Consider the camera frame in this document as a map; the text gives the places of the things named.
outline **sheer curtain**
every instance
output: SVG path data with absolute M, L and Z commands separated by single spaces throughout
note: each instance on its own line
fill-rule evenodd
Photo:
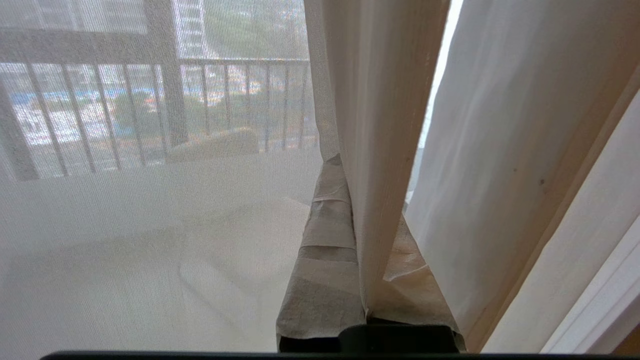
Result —
M 275 349 L 322 158 L 301 1 L 3 1 L 0 348 Z

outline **metal railing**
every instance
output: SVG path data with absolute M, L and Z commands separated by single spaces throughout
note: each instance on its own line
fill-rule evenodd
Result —
M 8 130 L 3 141 L 17 149 L 12 161 L 22 180 L 163 163 L 176 145 L 238 127 L 256 134 L 260 152 L 317 143 L 308 60 L 180 59 L 173 70 L 181 74 L 169 74 L 180 77 L 179 90 L 166 83 L 170 67 L 57 63 L 49 65 L 60 70 L 49 74 L 61 77 L 57 93 L 44 91 L 52 81 L 40 64 L 13 64 L 17 72 L 20 67 L 14 82 L 22 81 L 32 92 L 18 93 L 15 83 L 0 81 L 1 105 L 13 110 L 0 122 Z M 79 84 L 72 71 L 78 67 L 92 72 L 93 80 Z M 108 79 L 109 69 L 120 70 Z M 141 94 L 146 97 L 142 105 Z M 165 95 L 179 101 L 167 101 Z M 51 99 L 62 103 L 62 110 L 52 111 Z M 130 126 L 124 125 L 124 104 Z

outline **beige curtain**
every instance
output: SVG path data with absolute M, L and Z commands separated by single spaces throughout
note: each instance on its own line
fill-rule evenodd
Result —
M 318 128 L 339 142 L 322 149 L 281 335 L 337 336 L 366 316 L 457 330 L 399 222 L 447 9 L 447 1 L 305 3 Z M 349 226 L 342 239 L 338 223 Z
M 637 91 L 638 5 L 463 4 L 406 220 L 471 351 L 518 293 Z M 518 348 L 517 339 L 541 348 L 540 333 L 507 329 L 544 315 L 515 314 L 491 351 Z

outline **black object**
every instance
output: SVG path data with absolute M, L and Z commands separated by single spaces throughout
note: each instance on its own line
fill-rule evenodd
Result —
M 454 354 L 453 332 L 444 325 L 358 325 L 338 336 L 350 354 Z
M 366 325 L 343 330 L 336 338 L 282 337 L 280 352 L 341 352 L 350 354 L 457 353 L 453 331 L 444 325 L 408 325 L 370 318 Z

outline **curtain fold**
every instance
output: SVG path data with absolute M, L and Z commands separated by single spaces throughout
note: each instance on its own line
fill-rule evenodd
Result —
M 420 262 L 413 238 L 406 230 L 398 232 L 448 5 L 448 1 L 305 2 L 316 121 L 325 161 L 318 187 L 325 182 L 328 157 L 339 152 L 344 173 L 335 176 L 344 176 L 350 204 L 350 211 L 342 212 L 342 221 L 352 226 L 357 253 L 357 267 L 351 268 L 347 278 L 358 279 L 362 312 L 358 322 L 373 314 L 410 323 L 446 323 L 457 330 L 428 267 Z M 335 135 L 337 143 L 327 140 Z M 302 262 L 307 262 L 304 244 L 314 233 L 334 232 L 316 225 L 322 215 L 314 206 L 325 203 L 317 198 L 322 195 L 318 187 L 278 320 L 284 336 L 337 336 L 345 327 L 332 321 L 327 331 L 326 323 L 305 322 L 301 332 L 301 324 L 292 318 L 296 303 L 309 301 L 308 287 L 298 284 L 305 276 L 301 269 Z M 323 240 L 316 245 L 331 243 Z M 404 263 L 408 258 L 413 260 Z M 330 264 L 318 263 L 315 270 L 332 273 Z M 307 306 L 325 309 L 331 293 L 314 294 L 320 293 L 325 297 L 317 296 Z M 421 299 L 431 293 L 432 302 Z M 336 298 L 335 303 L 342 301 Z M 343 309 L 334 309 L 323 316 L 338 320 L 342 314 Z

